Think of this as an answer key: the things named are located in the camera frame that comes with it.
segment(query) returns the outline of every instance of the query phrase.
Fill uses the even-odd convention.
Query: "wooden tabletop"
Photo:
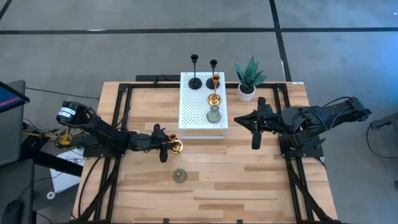
[[[104,83],[99,101],[97,112],[108,123],[112,121],[118,86],[119,82]],[[287,87],[291,106],[308,106],[304,85],[287,83]],[[273,92],[258,88],[250,102],[242,102],[236,91],[226,90],[229,120],[226,139],[183,140],[183,151],[169,153],[166,163],[159,161],[158,151],[126,152],[119,171],[113,223],[162,223],[164,218],[172,223],[236,223],[238,219],[244,223],[295,223],[286,164],[277,137],[264,132],[260,150],[252,150],[250,132],[233,121],[256,109],[259,96],[265,97],[276,111]],[[133,89],[128,129],[149,134],[154,124],[159,123],[167,134],[178,135],[179,93],[178,88]],[[282,93],[280,98],[284,108]],[[78,196],[95,160],[85,162]],[[82,210],[98,192],[103,161],[97,163],[88,179]],[[304,158],[303,163],[310,193],[326,214],[337,218],[325,168],[313,158]],[[177,168],[188,173],[187,181],[182,184],[172,178]],[[306,218],[302,196],[298,194],[302,216]],[[74,216],[77,216],[78,196]]]

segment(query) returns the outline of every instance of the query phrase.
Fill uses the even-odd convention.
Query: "white pot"
[[[245,94],[245,93],[242,93],[242,91],[241,91],[241,88],[240,88],[241,85],[242,85],[242,83],[239,83],[239,85],[238,85],[238,93],[237,93],[238,98],[241,101],[250,101],[254,97],[254,94],[256,93],[256,87],[254,87],[254,91],[252,93]]]

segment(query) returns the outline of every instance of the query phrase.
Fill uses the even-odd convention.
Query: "concrete floor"
[[[0,0],[0,7],[5,3]],[[376,0],[276,0],[281,27],[398,27],[398,2]],[[264,0],[13,0],[0,30],[140,29],[186,27],[272,27]],[[365,123],[343,124],[324,134],[330,186],[339,219],[348,223],[398,223],[398,163],[367,149],[370,121],[398,111],[398,33],[283,34],[293,81],[305,82],[312,105],[339,96],[357,96],[374,114]],[[97,97],[105,81],[133,81],[136,75],[209,71],[210,59],[228,80],[233,63],[251,55],[269,81],[283,81],[274,33],[0,35],[0,79],[23,79],[27,86]],[[42,128],[57,127],[63,100],[97,107],[98,102],[27,90],[25,117]],[[389,128],[370,133],[373,148],[397,155]],[[60,151],[48,145],[45,150]],[[49,175],[38,168],[36,178]],[[35,185],[35,208],[53,222],[70,218],[76,187],[51,202],[51,182]],[[38,223],[47,223],[38,218]]]

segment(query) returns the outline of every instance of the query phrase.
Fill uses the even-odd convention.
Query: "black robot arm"
[[[175,135],[170,139],[159,124],[154,125],[151,135],[137,134],[135,131],[117,130],[99,117],[92,108],[77,102],[64,101],[57,115],[60,124],[71,128],[80,128],[96,137],[98,143],[111,150],[149,151],[160,149],[160,161],[167,161],[167,150],[176,147]]]
[[[370,110],[355,97],[330,106],[306,106],[285,108],[281,114],[275,114],[266,99],[259,97],[257,110],[234,119],[235,122],[253,133],[252,148],[259,149],[261,133],[285,133],[289,135],[290,145],[299,149],[311,139],[345,122],[365,121]]]

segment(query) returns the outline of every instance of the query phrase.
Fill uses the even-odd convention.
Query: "white box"
[[[214,72],[220,75],[220,86],[216,93],[221,97],[219,106],[221,120],[210,123],[206,114],[210,110],[207,98],[214,93],[214,89],[207,88],[206,81],[213,75],[212,72],[197,72],[201,80],[201,88],[192,90],[188,82],[193,78],[193,72],[182,72],[180,82],[180,114],[178,128],[182,139],[224,139],[228,129],[228,113],[226,107],[226,90],[224,72]]]

